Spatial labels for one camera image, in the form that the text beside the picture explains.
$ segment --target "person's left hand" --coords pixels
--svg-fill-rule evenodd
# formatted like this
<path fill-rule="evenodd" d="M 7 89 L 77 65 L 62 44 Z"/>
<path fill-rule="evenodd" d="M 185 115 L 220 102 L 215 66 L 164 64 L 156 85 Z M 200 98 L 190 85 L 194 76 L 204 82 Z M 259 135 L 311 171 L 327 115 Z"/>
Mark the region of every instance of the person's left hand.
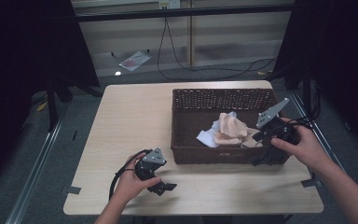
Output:
<path fill-rule="evenodd" d="M 119 195 L 123 197 L 127 202 L 135 198 L 143 189 L 150 188 L 157 185 L 160 181 L 160 177 L 153 177 L 147 180 L 141 180 L 135 174 L 135 163 L 145 156 L 145 153 L 140 154 L 136 157 L 135 160 L 132 160 L 130 164 L 127 165 L 126 170 L 120 177 L 115 189 L 114 195 Z"/>

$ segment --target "wooden tabletop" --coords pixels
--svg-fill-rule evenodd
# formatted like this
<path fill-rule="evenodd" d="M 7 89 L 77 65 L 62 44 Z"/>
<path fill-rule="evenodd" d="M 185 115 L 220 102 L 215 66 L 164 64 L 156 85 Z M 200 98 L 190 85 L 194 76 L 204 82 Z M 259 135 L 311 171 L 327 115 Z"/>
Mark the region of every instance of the wooden tabletop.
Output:
<path fill-rule="evenodd" d="M 171 151 L 173 89 L 271 88 L 267 81 L 182 82 L 113 85 L 106 88 L 68 194 L 67 215 L 99 215 L 108 202 L 112 179 L 130 155 L 160 147 L 167 164 L 156 171 L 177 184 L 162 196 L 141 192 L 123 215 L 253 215 L 319 213 L 324 205 L 295 157 L 284 165 L 177 165 Z"/>

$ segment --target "black horizontal bar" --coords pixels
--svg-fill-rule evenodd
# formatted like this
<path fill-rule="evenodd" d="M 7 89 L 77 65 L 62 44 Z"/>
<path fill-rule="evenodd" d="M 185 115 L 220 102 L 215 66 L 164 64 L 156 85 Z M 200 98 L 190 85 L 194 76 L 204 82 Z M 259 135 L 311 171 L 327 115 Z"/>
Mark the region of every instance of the black horizontal bar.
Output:
<path fill-rule="evenodd" d="M 168 18 L 185 16 L 205 16 L 205 15 L 224 15 L 224 14 L 242 14 L 259 12 L 282 12 L 294 11 L 298 9 L 307 9 L 310 7 L 320 7 L 324 4 L 281 4 L 281 5 L 262 5 L 248 7 L 201 7 L 201 8 L 180 8 L 166 10 L 147 10 L 130 11 L 99 14 L 80 14 L 74 17 L 54 18 L 51 20 L 59 21 L 118 21 L 132 19 L 150 19 L 150 18 Z"/>

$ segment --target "basket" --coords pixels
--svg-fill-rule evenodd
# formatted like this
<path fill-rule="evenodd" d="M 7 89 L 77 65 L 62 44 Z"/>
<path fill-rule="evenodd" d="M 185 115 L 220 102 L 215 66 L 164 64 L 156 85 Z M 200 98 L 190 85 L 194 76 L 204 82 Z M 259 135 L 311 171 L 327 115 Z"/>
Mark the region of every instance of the basket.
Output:
<path fill-rule="evenodd" d="M 235 111 L 237 118 L 255 129 L 258 113 L 277 104 L 272 89 L 175 89 L 172 91 L 171 149 L 177 164 L 250 163 L 270 146 L 206 147 L 198 139 L 209 130 L 220 113 Z"/>

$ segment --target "cloth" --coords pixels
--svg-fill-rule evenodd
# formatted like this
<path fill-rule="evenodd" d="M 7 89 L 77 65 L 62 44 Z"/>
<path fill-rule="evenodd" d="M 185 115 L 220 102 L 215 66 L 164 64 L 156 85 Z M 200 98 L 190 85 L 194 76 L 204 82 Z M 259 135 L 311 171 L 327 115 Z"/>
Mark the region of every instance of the cloth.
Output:
<path fill-rule="evenodd" d="M 253 139 L 258 133 L 256 129 L 248 128 L 247 125 L 237 119 L 235 112 L 221 113 L 219 120 L 213 122 L 208 131 L 201 131 L 197 139 L 207 147 L 241 146 L 241 147 L 262 147 L 260 142 Z"/>

